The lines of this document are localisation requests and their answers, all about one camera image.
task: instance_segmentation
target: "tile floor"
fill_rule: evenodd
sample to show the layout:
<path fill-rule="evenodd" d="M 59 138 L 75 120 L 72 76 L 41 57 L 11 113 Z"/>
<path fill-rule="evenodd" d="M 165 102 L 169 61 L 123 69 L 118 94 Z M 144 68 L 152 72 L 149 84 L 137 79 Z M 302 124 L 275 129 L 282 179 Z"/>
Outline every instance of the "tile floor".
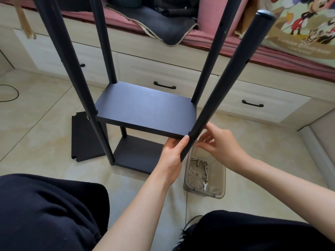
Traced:
<path fill-rule="evenodd" d="M 66 80 L 11 71 L 0 84 L 17 88 L 15 101 L 0 103 L 0 175 L 31 173 L 54 178 L 98 182 L 106 186 L 111 204 L 111 226 L 135 197 L 147 175 L 110 166 L 106 157 L 77 163 L 71 159 L 71 116 L 83 111 L 71 83 Z M 90 86 L 97 100 L 103 88 Z M 298 177 L 326 186 L 312 158 L 294 130 L 231 116 L 215 114 L 211 120 L 232 130 L 251 156 Z M 112 150 L 121 133 L 108 125 Z M 164 143 L 165 137 L 128 130 L 128 134 Z M 302 220 L 265 190 L 230 170 L 221 200 L 201 197 L 183 190 L 184 170 L 170 188 L 151 250 L 170 251 L 185 221 L 212 210 L 229 210 L 282 219 Z"/>

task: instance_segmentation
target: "shoe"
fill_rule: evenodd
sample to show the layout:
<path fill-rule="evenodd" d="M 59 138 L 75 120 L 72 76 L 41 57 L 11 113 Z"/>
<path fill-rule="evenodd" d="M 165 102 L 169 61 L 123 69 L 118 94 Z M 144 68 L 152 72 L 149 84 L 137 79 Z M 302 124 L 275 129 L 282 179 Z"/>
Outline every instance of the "shoe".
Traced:
<path fill-rule="evenodd" d="M 174 246 L 174 248 L 172 249 L 172 251 L 180 251 L 182 250 L 182 247 L 183 247 L 183 243 L 185 241 L 185 239 L 187 237 L 190 237 L 192 235 L 192 232 L 195 228 L 195 226 L 197 225 L 196 223 L 195 224 L 192 224 L 188 227 L 188 225 L 193 221 L 195 220 L 196 218 L 200 217 L 202 215 L 198 215 L 198 216 L 195 216 L 193 217 L 190 221 L 187 222 L 187 224 L 185 225 L 184 229 L 182 229 L 182 234 L 177 242 L 177 244 Z"/>

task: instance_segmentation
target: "black drawer handle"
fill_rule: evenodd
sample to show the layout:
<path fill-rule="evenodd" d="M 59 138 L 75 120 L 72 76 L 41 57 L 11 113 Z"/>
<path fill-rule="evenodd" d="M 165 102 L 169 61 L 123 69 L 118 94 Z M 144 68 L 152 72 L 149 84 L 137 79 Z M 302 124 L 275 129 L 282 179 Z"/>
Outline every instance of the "black drawer handle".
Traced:
<path fill-rule="evenodd" d="M 156 81 L 153 82 L 154 85 L 157 85 L 157 86 L 161 86 L 161 87 L 165 87 L 165 88 L 169 88 L 169 89 L 177 89 L 177 86 L 166 86 L 166 85 L 160 85 L 159 83 L 157 83 Z"/>
<path fill-rule="evenodd" d="M 245 100 L 242 100 L 242 103 L 243 103 L 243 104 L 246 104 L 246 105 L 251 105 L 251 106 L 264 107 L 263 104 L 255 105 L 255 104 L 248 103 L 248 102 L 245 101 Z"/>

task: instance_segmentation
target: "baseboard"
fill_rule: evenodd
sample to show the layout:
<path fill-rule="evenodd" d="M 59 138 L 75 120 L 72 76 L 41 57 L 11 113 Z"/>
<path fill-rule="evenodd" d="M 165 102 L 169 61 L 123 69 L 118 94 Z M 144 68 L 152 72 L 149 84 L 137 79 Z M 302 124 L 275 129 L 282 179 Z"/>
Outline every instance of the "baseboard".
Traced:
<path fill-rule="evenodd" d="M 323 150 L 309 126 L 299 131 L 328 188 L 335 191 L 335 166 Z"/>

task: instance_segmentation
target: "clear plastic bin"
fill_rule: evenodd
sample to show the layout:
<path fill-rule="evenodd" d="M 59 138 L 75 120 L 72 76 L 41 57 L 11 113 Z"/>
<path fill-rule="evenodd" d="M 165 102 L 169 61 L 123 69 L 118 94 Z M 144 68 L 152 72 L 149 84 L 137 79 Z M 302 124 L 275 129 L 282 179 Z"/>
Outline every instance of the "clear plastic bin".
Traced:
<path fill-rule="evenodd" d="M 192 147 L 187 157 L 184 189 L 197 195 L 221 199 L 225 194 L 225 186 L 226 167 L 205 150 Z"/>

